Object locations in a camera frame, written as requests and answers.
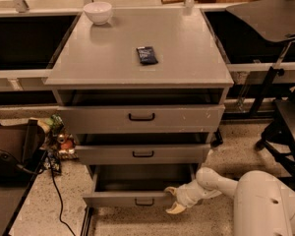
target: bowl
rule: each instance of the bowl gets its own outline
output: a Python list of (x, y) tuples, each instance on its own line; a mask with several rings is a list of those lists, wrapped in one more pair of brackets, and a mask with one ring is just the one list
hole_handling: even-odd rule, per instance
[(89, 20), (96, 25), (103, 25), (112, 16), (112, 6), (106, 2), (92, 2), (83, 8)]

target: black cable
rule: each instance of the black cable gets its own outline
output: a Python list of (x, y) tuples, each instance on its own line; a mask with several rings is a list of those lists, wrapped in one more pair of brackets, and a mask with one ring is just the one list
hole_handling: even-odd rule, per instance
[(65, 221), (62, 220), (61, 216), (62, 216), (62, 211), (63, 211), (63, 201), (62, 201), (62, 197), (61, 197), (61, 194), (59, 192), (59, 189), (58, 189), (58, 186), (56, 184), (56, 181), (55, 181), (55, 176), (54, 176), (54, 172), (53, 172), (53, 168), (52, 168), (52, 165), (51, 165), (51, 160), (49, 158), (49, 156), (47, 155), (47, 158), (48, 158), (48, 161), (49, 161), (49, 164), (50, 164), (50, 170), (51, 170), (51, 177), (52, 177), (52, 182), (53, 182), (53, 185), (55, 186), (56, 190), (57, 190), (57, 193), (58, 193), (58, 196), (59, 196), (59, 199), (60, 199), (60, 214), (59, 214), (59, 220), (61, 223), (65, 224), (69, 230), (71, 231), (72, 235), (76, 236), (76, 234), (73, 232), (73, 230), (71, 229), (70, 225), (67, 224)]

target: speckled floor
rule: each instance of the speckled floor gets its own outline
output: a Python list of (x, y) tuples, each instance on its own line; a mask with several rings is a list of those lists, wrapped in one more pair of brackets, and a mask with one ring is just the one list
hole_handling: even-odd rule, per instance
[[(0, 120), (9, 124), (34, 117), (48, 117), (54, 109), (41, 111), (0, 111)], [(275, 176), (287, 173), (266, 151), (254, 151), (254, 143), (268, 121), (223, 122), (220, 125), (223, 145), (214, 148), (205, 166), (229, 177), (240, 177), (245, 172), (260, 169)], [(56, 183), (63, 197), (63, 220), (80, 235), (85, 215), (81, 197), (91, 188), (86, 168), (77, 160), (62, 162), (63, 173)], [(179, 215), (169, 215), (168, 207), (102, 207), (96, 209), (88, 235), (202, 235), (231, 236), (233, 234), (233, 202), (225, 196), (204, 200)], [(10, 231), (11, 236), (66, 236), (72, 235), (59, 219), (60, 202), (52, 184), (50, 172), (39, 175)]]

